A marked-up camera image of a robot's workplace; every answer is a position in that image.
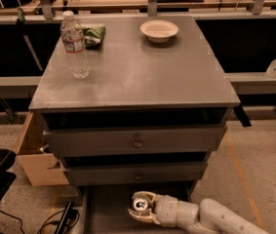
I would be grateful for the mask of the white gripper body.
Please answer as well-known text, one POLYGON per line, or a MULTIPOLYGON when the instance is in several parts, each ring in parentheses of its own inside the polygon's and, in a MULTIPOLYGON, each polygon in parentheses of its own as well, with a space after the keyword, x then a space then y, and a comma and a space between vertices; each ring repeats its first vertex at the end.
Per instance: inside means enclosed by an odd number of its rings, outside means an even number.
POLYGON ((154 213, 160 225, 185 229, 198 222, 199 206, 165 195, 155 203, 154 213))

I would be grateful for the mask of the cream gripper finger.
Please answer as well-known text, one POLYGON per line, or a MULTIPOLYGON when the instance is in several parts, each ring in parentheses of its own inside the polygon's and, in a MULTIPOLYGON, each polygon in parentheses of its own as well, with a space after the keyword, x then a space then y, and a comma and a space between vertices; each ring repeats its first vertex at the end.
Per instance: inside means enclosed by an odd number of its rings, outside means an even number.
POLYGON ((153 223, 160 225, 157 215, 151 211, 146 211, 145 213, 140 213, 131 209, 128 209, 129 216, 137 221, 145 223, 153 223))
POLYGON ((150 203, 156 202, 161 197, 160 194, 156 194, 150 191, 138 191, 133 196, 132 199, 135 200, 137 198, 144 198, 150 203))

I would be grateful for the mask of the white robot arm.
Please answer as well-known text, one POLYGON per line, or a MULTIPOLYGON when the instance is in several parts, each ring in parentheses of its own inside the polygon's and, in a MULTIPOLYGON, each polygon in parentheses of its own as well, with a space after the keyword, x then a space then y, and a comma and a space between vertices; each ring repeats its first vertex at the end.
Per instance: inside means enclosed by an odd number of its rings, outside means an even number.
POLYGON ((213 199, 199 205, 169 195, 139 191, 132 196, 129 215, 138 221, 176 227, 188 234, 269 234, 213 199))

